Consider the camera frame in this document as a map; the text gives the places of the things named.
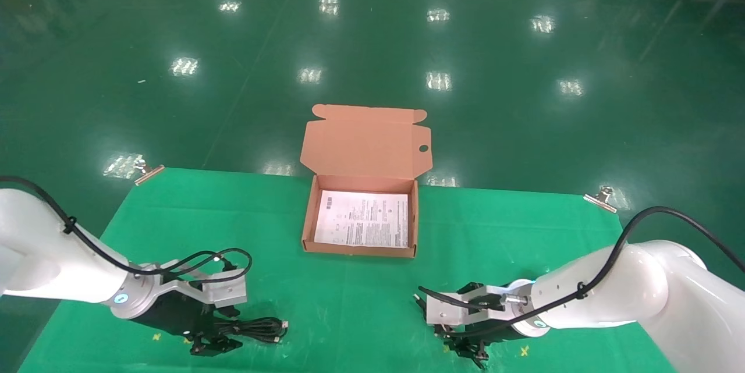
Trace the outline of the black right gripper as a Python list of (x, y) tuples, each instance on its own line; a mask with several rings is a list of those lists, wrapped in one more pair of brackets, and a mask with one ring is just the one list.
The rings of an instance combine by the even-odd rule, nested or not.
[(486, 370), (485, 363), (489, 361), (486, 347), (495, 342), (507, 342), (525, 339), (525, 336), (513, 326), (508, 326), (487, 333), (476, 333), (468, 338), (453, 338), (452, 332), (471, 332), (481, 329), (489, 329), (505, 322), (487, 318), (485, 321), (464, 325), (444, 325), (439, 330), (439, 337), (444, 342), (444, 353), (452, 353), (459, 357), (468, 358), (479, 370)]

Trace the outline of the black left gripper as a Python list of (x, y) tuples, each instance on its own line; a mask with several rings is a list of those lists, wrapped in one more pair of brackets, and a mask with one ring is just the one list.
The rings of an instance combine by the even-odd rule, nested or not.
[(178, 291), (158, 296), (149, 309), (136, 317), (136, 322), (193, 339), (191, 356), (215, 357), (243, 347), (241, 341), (230, 338), (239, 335), (239, 319), (214, 318), (210, 305)]

